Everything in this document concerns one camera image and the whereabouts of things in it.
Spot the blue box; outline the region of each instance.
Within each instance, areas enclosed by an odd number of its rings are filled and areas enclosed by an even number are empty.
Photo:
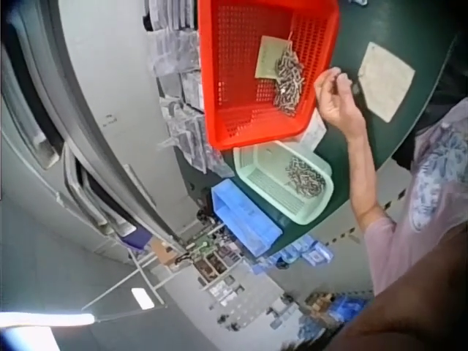
[[[211,196],[214,213],[255,257],[283,233],[230,179],[211,188]]]

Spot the beige paper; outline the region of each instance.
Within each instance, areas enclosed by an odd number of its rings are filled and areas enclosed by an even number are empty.
[[[289,41],[264,35],[260,41],[258,51],[256,78],[277,79],[276,62],[286,49]]]
[[[390,122],[410,89],[414,75],[412,67],[370,42],[358,73],[367,107]]]

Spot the dark green table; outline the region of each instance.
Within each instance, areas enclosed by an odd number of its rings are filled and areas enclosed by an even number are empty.
[[[369,0],[367,7],[360,7],[340,1],[341,24],[332,59],[333,66],[341,67],[351,78],[356,79],[368,43],[375,42],[415,70],[408,94],[389,124],[369,111],[364,113],[377,169],[391,157],[419,119],[448,60],[457,31],[443,4],[443,1],[435,0]],[[328,126],[327,134],[315,152],[330,164],[335,191],[327,208],[306,226],[290,221],[239,178],[233,179],[283,229],[283,235],[269,254],[309,232],[350,197],[347,149],[341,133]],[[224,156],[233,166],[232,153]],[[203,188],[220,182],[213,173],[203,175],[191,168],[180,152],[177,152],[177,157],[189,194],[194,199],[200,196]]]

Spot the paper sheet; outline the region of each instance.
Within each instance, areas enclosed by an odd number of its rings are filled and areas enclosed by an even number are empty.
[[[327,127],[325,126],[325,123],[323,123],[322,117],[316,108],[312,113],[312,118],[306,131],[295,137],[295,140],[298,141],[306,150],[314,151],[325,136],[326,132]]]
[[[255,69],[256,78],[278,78],[276,62],[281,58],[288,44],[289,41],[285,39],[262,36]]]
[[[412,67],[370,42],[358,73],[367,107],[390,122],[410,89],[414,75]]]

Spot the mesh basket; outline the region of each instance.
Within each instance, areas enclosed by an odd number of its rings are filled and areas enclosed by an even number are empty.
[[[305,225],[316,219],[333,194],[330,165],[316,154],[304,152],[297,143],[273,141],[234,148],[233,155],[239,178],[295,223]],[[317,196],[298,191],[287,170],[294,158],[322,177]]]
[[[337,0],[199,1],[200,55],[208,138],[219,150],[301,133],[315,106],[313,83],[330,64]],[[294,116],[273,106],[274,80],[255,78],[262,36],[290,38],[304,65]]]

